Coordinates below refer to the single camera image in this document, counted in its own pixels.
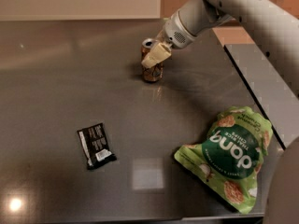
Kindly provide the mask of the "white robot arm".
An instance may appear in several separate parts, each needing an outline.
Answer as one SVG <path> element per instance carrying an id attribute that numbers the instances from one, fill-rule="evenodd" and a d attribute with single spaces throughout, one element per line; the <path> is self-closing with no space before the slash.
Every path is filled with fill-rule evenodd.
<path id="1" fill-rule="evenodd" d="M 299 166 L 299 20 L 269 0 L 189 0 L 165 23 L 158 43 L 142 64 L 166 60 L 172 49 L 184 49 L 208 28 L 237 20 L 260 49 L 239 53 L 240 68 L 253 82 L 285 149 L 276 165 L 263 224 L 298 224 Z"/>

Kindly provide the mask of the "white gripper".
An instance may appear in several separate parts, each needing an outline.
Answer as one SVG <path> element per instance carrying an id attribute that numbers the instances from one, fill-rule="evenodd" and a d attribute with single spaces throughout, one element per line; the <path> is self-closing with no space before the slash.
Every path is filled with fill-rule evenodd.
<path id="1" fill-rule="evenodd" d="M 157 39 L 160 41 L 153 45 L 150 52 L 141 62 L 146 68 L 151 68 L 168 59 L 171 56 L 171 48 L 186 48 L 195 40 L 195 36 L 184 27 L 179 16 L 179 11 L 176 11 L 165 22 L 162 30 L 157 34 Z"/>

